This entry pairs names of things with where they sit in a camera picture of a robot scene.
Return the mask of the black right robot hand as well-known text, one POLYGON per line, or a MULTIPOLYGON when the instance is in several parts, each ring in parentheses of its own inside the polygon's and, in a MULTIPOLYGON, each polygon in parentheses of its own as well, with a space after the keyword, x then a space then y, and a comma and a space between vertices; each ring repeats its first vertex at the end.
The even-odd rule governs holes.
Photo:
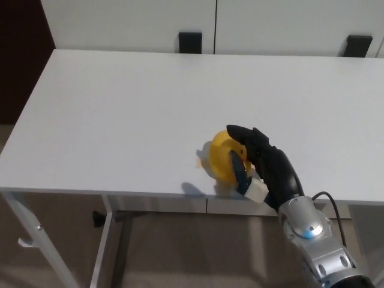
POLYGON ((245 146, 247 160, 268 188, 267 204, 278 211, 285 202, 304 195, 301 182, 286 154, 272 146, 257 128, 227 125, 229 136, 245 146))

